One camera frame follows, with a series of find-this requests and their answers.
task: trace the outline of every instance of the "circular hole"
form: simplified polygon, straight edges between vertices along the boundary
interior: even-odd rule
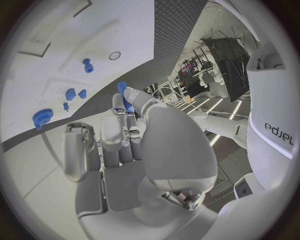
[[[116,60],[121,56],[121,53],[119,51],[113,52],[111,55],[109,55],[110,60]]]

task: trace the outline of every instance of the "blue plastic part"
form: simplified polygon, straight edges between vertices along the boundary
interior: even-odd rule
[[[90,60],[88,58],[83,60],[83,64],[86,73],[90,74],[92,71],[94,71],[93,65],[90,64]]]
[[[66,110],[68,112],[68,109],[69,109],[69,105],[67,102],[64,102],[63,103],[63,109]]]
[[[53,111],[51,109],[44,109],[38,111],[32,117],[34,126],[37,130],[41,130],[42,126],[49,123],[50,119],[53,117]]]
[[[123,102],[124,102],[124,106],[126,108],[126,112],[134,112],[135,109],[133,107],[133,105],[131,103],[129,103],[128,101],[126,101],[126,99],[124,98],[124,91],[127,88],[127,84],[124,81],[121,81],[117,84],[117,89],[119,91],[119,93],[121,94],[121,96],[123,97]]]
[[[65,93],[65,98],[66,98],[67,101],[73,100],[73,98],[75,98],[75,96],[76,96],[76,93],[75,93],[75,89],[74,88],[70,88]]]
[[[85,99],[87,97],[87,90],[83,89],[79,94],[79,97],[81,97],[82,99]]]

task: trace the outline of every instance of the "black lettering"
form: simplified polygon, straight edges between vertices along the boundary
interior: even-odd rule
[[[292,143],[292,136],[290,136],[289,144],[294,145],[294,144]]]
[[[275,128],[275,127],[272,127],[272,133],[274,134],[274,135],[278,135],[278,131],[279,131],[279,127],[277,127],[277,128]]]
[[[270,130],[271,129],[271,125],[270,124],[264,124],[265,129]]]
[[[282,139],[283,139],[283,141],[289,140],[290,136],[288,134],[284,133],[283,136],[282,136]]]

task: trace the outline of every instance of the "gray mesh fabric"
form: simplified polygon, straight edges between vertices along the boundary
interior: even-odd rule
[[[207,0],[155,0],[154,59],[105,86],[71,117],[46,124],[39,131],[33,128],[6,140],[2,143],[4,151],[48,130],[107,111],[112,108],[112,98],[118,91],[119,82],[126,82],[128,86],[141,90],[167,80],[206,3]]]

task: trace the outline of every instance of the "hole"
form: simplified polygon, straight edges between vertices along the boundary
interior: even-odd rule
[[[110,60],[117,60],[121,56],[121,53],[119,51],[115,51],[112,54],[109,55]]]

